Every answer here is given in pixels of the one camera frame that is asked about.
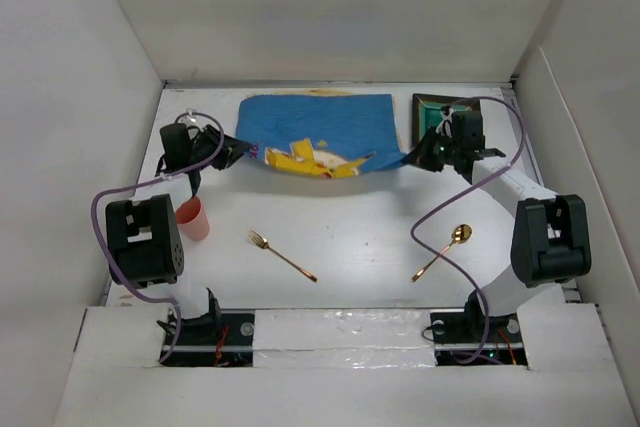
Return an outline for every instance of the red cup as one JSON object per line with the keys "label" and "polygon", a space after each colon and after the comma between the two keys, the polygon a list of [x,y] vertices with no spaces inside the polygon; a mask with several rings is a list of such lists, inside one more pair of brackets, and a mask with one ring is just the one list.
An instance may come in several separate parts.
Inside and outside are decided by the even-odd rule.
{"label": "red cup", "polygon": [[178,228],[191,240],[203,240],[209,235],[209,219],[198,197],[187,200],[176,210]]}

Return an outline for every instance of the gold fork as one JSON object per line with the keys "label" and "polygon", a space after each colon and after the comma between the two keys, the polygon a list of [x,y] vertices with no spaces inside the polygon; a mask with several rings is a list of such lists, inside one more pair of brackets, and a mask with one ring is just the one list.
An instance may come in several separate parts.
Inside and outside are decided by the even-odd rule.
{"label": "gold fork", "polygon": [[287,259],[284,255],[280,254],[279,252],[276,252],[270,245],[269,242],[267,241],[267,239],[265,239],[264,237],[262,237],[260,234],[258,234],[257,232],[254,232],[253,230],[249,231],[249,240],[251,242],[253,242],[255,245],[257,245],[258,247],[260,247],[261,249],[265,249],[265,250],[270,250],[271,252],[273,252],[274,254],[276,254],[278,257],[280,257],[282,260],[284,260],[287,264],[289,264],[291,267],[293,267],[294,269],[296,269],[298,272],[300,272],[302,275],[304,275],[307,279],[309,279],[311,282],[317,282],[318,278],[313,275],[311,272],[309,272],[308,270],[304,270],[302,267],[297,266],[296,264],[294,264],[293,262],[291,262],[289,259]]}

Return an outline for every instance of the utensil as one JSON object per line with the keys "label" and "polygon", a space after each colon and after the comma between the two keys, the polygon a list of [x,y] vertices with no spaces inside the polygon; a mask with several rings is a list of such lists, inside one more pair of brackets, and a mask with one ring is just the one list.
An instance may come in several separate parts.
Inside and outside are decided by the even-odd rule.
{"label": "utensil", "polygon": [[[449,250],[455,244],[464,244],[467,240],[469,240],[469,237],[471,237],[472,233],[473,233],[473,230],[471,229],[470,225],[461,224],[458,227],[456,227],[453,233],[451,234],[451,243],[440,251],[440,255],[444,254],[447,250]],[[411,282],[415,282],[420,277],[422,277],[422,274],[424,274],[427,271],[427,269],[431,267],[431,265],[439,258],[440,257],[435,257],[431,262],[429,262],[427,265],[421,268],[418,272],[416,272],[416,274],[413,277],[411,277]]]}
{"label": "utensil", "polygon": [[313,275],[311,272],[303,269],[302,267],[297,266],[296,264],[294,264],[293,262],[291,262],[289,259],[287,259],[284,255],[282,255],[281,253],[275,251],[270,245],[269,242],[267,241],[267,239],[265,239],[264,237],[262,237],[260,234],[258,234],[257,232],[254,232],[253,230],[249,231],[249,240],[251,242],[253,242],[255,245],[257,245],[258,247],[260,247],[261,249],[265,249],[265,250],[270,250],[271,252],[273,252],[275,255],[277,255],[278,257],[280,257],[282,260],[284,260],[286,263],[288,263],[291,267],[293,267],[294,269],[296,269],[298,272],[300,272],[302,275],[304,275],[307,279],[309,279],[311,282],[317,282],[318,278]]}

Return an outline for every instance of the wall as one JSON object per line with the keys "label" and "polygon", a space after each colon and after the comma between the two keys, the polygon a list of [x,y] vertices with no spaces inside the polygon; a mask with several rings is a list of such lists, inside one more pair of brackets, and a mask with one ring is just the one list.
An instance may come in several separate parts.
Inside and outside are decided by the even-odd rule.
{"label": "wall", "polygon": [[621,374],[640,413],[640,4],[564,0],[526,63],[517,93],[549,185],[589,207],[592,272]]}
{"label": "wall", "polygon": [[0,425],[52,425],[105,262],[98,190],[135,180],[161,83],[116,0],[0,0]]}
{"label": "wall", "polygon": [[164,79],[496,82],[550,0],[119,0]]}

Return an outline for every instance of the blue towel with yellow pattern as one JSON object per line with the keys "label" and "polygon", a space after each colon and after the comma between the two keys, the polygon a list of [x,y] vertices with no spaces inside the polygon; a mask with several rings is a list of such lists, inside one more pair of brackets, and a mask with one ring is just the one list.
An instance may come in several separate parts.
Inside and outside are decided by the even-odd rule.
{"label": "blue towel with yellow pattern", "polygon": [[391,95],[256,95],[240,104],[236,137],[278,170],[326,178],[401,167]]}

